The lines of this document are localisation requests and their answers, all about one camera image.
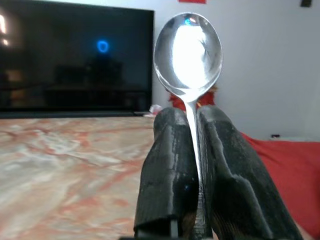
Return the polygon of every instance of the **metal spoon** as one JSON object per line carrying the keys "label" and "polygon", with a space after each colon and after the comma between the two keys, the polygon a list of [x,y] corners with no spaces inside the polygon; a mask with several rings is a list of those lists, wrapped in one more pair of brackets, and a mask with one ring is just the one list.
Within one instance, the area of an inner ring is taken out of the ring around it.
{"label": "metal spoon", "polygon": [[206,222],[203,178],[198,144],[196,103],[217,81],[222,70],[223,54],[219,37],[211,23],[196,13],[181,13],[169,20],[160,32],[155,45],[155,72],[172,94],[180,98],[186,108],[199,181],[194,236],[212,236]]}

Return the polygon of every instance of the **black tv screen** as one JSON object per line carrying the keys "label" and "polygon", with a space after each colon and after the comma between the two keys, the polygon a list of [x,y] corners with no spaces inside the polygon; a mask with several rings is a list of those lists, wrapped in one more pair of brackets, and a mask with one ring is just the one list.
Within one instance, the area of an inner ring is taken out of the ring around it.
{"label": "black tv screen", "polygon": [[0,0],[0,115],[147,111],[153,35],[151,10]]}

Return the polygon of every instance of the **table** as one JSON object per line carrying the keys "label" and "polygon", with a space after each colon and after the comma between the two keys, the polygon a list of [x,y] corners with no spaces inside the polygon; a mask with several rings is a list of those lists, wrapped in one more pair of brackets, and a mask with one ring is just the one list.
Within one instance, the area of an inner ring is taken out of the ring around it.
{"label": "table", "polygon": [[0,239],[132,236],[153,140],[152,118],[0,120]]}

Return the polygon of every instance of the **red sign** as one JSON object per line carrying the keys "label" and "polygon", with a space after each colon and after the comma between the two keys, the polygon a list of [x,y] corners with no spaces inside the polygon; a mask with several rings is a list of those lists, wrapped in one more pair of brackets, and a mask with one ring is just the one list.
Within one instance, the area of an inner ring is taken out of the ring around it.
{"label": "red sign", "polygon": [[180,3],[206,4],[207,0],[179,0]]}

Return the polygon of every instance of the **red blanket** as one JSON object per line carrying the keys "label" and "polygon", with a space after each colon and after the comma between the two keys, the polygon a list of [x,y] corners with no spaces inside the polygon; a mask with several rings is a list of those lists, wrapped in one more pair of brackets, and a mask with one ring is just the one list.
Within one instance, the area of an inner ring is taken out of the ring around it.
{"label": "red blanket", "polygon": [[243,136],[260,156],[293,219],[320,238],[320,142]]}

